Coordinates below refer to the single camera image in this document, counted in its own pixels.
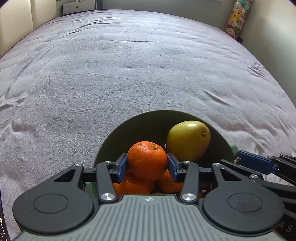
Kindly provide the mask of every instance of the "stuffed toy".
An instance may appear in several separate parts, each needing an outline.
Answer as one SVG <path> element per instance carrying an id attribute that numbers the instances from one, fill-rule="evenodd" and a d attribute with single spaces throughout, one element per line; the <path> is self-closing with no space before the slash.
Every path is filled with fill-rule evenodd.
<path id="1" fill-rule="evenodd" d="M 227 28 L 226 33 L 235 39 L 235 32 L 234 32 L 233 28 Z"/>
<path id="2" fill-rule="evenodd" d="M 246 11 L 249 11 L 249 9 L 250 9 L 250 1 L 249 0 L 239 0 L 239 3 Z"/>
<path id="3" fill-rule="evenodd" d="M 237 22 L 239 20 L 239 18 L 240 18 L 240 14 L 236 13 L 236 12 L 232 13 L 230 16 L 230 19 L 232 22 Z"/>
<path id="4" fill-rule="evenodd" d="M 251 1 L 252 0 L 237 0 L 233 6 L 232 14 L 227 22 L 226 33 L 234 39 L 237 39 L 239 32 L 244 25 Z"/>

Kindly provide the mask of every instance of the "mandarin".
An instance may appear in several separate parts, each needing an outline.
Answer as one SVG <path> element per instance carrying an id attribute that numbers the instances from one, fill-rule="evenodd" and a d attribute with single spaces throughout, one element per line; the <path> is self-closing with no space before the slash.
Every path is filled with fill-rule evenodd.
<path id="1" fill-rule="evenodd" d="M 115 189 L 117 199 L 120 199 L 122 195 L 121 183 L 113 183 L 113 187 Z"/>
<path id="2" fill-rule="evenodd" d="M 127 172 L 121 183 L 122 194 L 149 195 L 154 189 L 155 182 L 142 180 L 135 177 L 131 172 Z"/>
<path id="3" fill-rule="evenodd" d="M 201 191 L 198 191 L 198 199 L 204 198 L 203 193 Z"/>
<path id="4" fill-rule="evenodd" d="M 142 141 L 129 149 L 127 164 L 136 177 L 154 181 L 165 173 L 168 159 L 161 146 L 153 142 Z"/>
<path id="5" fill-rule="evenodd" d="M 166 170 L 166 172 L 157 179 L 157 184 L 159 188 L 167 194 L 180 192 L 183 188 L 183 183 L 173 182 L 168 170 Z"/>

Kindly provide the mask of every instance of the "green bowl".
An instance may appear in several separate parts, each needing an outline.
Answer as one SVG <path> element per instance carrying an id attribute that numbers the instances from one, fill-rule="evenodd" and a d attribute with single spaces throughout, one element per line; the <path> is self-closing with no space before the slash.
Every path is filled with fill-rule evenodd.
<path id="1" fill-rule="evenodd" d="M 151 141 L 164 148 L 168 131 L 183 121 L 201 121 L 211 132 L 210 145 L 198 164 L 210 167 L 220 159 L 234 160 L 235 147 L 230 147 L 222 135 L 211 125 L 196 116 L 174 110 L 156 110 L 139 114 L 123 122 L 104 141 L 98 151 L 94 167 L 104 161 L 115 162 L 122 153 L 127 153 L 133 144 L 140 141 Z M 97 184 L 88 183 L 86 192 L 97 197 Z"/>

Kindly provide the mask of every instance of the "white drawer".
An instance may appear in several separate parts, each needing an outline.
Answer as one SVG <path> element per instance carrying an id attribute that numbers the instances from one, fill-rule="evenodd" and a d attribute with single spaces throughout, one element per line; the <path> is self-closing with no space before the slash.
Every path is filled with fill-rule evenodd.
<path id="1" fill-rule="evenodd" d="M 70 2 L 63 5 L 63 14 L 94 10 L 94 0 L 82 0 L 81 2 Z"/>

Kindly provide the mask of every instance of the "green pear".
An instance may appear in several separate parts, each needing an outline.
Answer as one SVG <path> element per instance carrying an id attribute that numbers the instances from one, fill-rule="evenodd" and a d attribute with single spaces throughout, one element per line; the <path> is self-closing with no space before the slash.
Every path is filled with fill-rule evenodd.
<path id="1" fill-rule="evenodd" d="M 168 132 L 166 148 L 179 161 L 197 161 L 211 141 L 209 128 L 200 121 L 189 120 L 175 125 Z"/>

